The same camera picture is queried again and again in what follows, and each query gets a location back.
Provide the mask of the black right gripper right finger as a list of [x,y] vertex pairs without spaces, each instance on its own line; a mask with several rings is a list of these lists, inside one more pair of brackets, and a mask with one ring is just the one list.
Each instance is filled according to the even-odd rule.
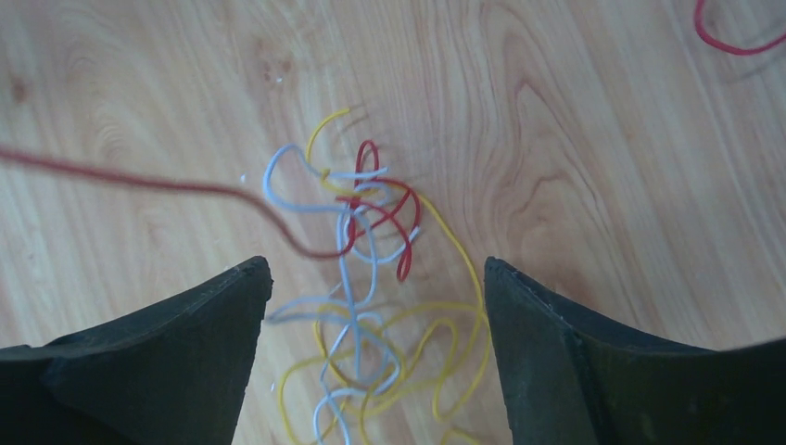
[[784,442],[783,340],[693,347],[619,323],[497,258],[484,280],[514,443]]

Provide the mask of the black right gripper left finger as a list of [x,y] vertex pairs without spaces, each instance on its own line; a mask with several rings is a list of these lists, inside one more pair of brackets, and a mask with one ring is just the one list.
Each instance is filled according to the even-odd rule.
[[231,443],[272,286],[256,256],[115,320],[2,349],[2,442]]

